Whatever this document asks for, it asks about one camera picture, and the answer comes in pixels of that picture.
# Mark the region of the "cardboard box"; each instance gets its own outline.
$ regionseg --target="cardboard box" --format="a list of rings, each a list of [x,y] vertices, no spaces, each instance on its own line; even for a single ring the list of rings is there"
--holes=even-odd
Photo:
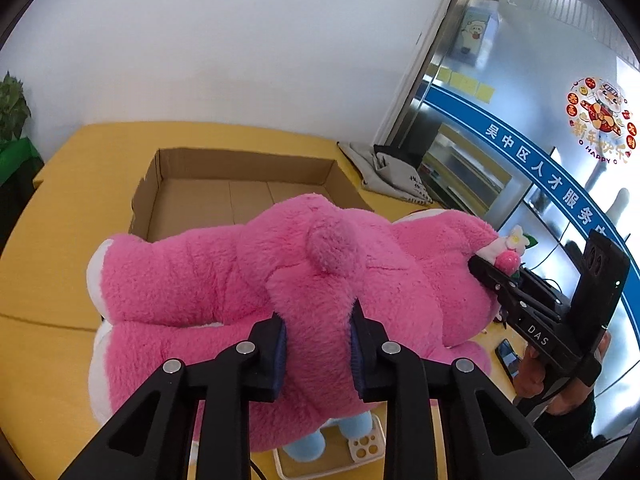
[[[318,193],[371,211],[333,159],[270,153],[159,150],[132,200],[129,232],[149,242],[188,229],[244,224],[287,198]]]

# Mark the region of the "black sleeve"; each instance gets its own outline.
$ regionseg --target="black sleeve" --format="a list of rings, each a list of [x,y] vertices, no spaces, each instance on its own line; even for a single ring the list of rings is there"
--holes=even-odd
[[[543,413],[534,423],[538,433],[551,449],[571,467],[606,444],[606,439],[591,434],[591,425],[596,415],[593,392],[572,412],[565,415]]]

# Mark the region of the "blue banner strip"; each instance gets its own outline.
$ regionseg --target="blue banner strip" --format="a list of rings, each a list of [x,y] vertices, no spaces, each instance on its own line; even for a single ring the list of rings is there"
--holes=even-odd
[[[640,332],[636,323],[636,319],[640,316],[638,264],[615,226],[589,194],[546,152],[520,132],[477,105],[436,85],[431,85],[424,102],[479,137],[516,165],[558,206],[585,239],[589,237],[591,229],[596,229],[615,241],[625,251],[631,259],[631,270],[626,279],[622,303],[629,314],[636,332],[636,339],[640,341]]]

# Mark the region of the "potted plant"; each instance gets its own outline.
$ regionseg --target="potted plant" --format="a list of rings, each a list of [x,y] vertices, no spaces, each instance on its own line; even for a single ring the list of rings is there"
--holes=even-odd
[[[0,82],[0,253],[33,195],[33,177],[42,167],[37,150],[22,136],[28,117],[22,82],[7,72]]]

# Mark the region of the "yellow table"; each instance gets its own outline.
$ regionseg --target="yellow table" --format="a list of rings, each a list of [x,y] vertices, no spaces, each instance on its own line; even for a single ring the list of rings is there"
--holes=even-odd
[[[36,480],[57,479],[98,429],[86,381],[100,317],[86,292],[86,264],[103,240],[127,231],[131,197],[154,153],[175,146],[333,158],[377,213],[393,221],[418,209],[363,190],[327,139],[207,123],[79,130],[36,177],[36,193],[0,257],[0,428]],[[505,333],[521,351],[500,326],[479,340],[492,350]],[[497,360],[492,379],[513,395]],[[255,461],[277,478],[270,454]],[[381,478],[382,461],[339,476]]]

